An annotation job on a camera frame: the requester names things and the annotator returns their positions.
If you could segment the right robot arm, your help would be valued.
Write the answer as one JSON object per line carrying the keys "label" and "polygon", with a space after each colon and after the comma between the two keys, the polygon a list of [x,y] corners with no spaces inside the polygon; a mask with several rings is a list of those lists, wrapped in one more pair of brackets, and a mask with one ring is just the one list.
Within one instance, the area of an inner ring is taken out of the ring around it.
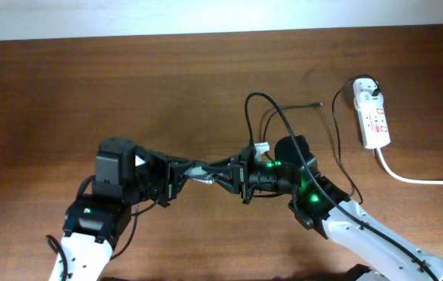
{"label": "right robot arm", "polygon": [[306,229],[352,251],[371,267],[361,280],[443,280],[443,257],[410,243],[369,215],[360,203],[318,171],[303,136],[277,142],[275,159],[256,158],[253,144],[240,154],[204,165],[209,178],[248,204],[257,191],[289,194],[288,207]]}

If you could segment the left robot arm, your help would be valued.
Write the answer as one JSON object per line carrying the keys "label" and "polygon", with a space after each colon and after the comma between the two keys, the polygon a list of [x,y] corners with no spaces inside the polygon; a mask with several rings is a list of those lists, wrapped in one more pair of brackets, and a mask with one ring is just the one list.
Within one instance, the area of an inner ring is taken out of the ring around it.
{"label": "left robot arm", "polygon": [[203,165],[148,150],[125,137],[102,140],[95,173],[82,181],[66,210],[63,237],[46,237],[56,253],[49,279],[98,279],[122,254],[116,246],[124,230],[138,224],[144,213],[140,203],[167,207],[187,180],[205,175]]}

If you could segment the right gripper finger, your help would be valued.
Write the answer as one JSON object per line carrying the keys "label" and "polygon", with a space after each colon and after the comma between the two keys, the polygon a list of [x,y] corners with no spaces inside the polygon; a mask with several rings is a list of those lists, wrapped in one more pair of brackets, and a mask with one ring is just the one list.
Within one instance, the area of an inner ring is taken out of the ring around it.
{"label": "right gripper finger", "polygon": [[241,181],[239,179],[218,175],[213,180],[231,194],[241,193]]}
{"label": "right gripper finger", "polygon": [[211,172],[211,173],[233,174],[239,172],[240,170],[239,162],[240,162],[240,156],[232,155],[218,162],[207,163],[203,166],[203,169],[206,172]]}

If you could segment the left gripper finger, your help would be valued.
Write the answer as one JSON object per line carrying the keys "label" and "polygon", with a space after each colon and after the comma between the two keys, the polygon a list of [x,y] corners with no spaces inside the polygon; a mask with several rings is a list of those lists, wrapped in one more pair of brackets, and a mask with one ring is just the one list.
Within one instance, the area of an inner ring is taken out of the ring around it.
{"label": "left gripper finger", "polygon": [[174,156],[168,156],[167,161],[170,167],[173,167],[175,169],[193,169],[205,164],[205,162],[196,159],[180,158]]}
{"label": "left gripper finger", "polygon": [[183,173],[172,172],[169,175],[168,195],[178,195],[188,178]]}

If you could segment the black smartphone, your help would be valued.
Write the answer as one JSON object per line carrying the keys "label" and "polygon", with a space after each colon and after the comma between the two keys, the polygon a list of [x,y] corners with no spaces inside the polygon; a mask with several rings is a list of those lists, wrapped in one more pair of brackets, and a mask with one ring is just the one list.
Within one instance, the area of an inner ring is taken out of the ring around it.
{"label": "black smartphone", "polygon": [[190,168],[184,172],[189,180],[194,180],[204,184],[214,184],[215,176],[213,173],[205,171],[201,166]]}

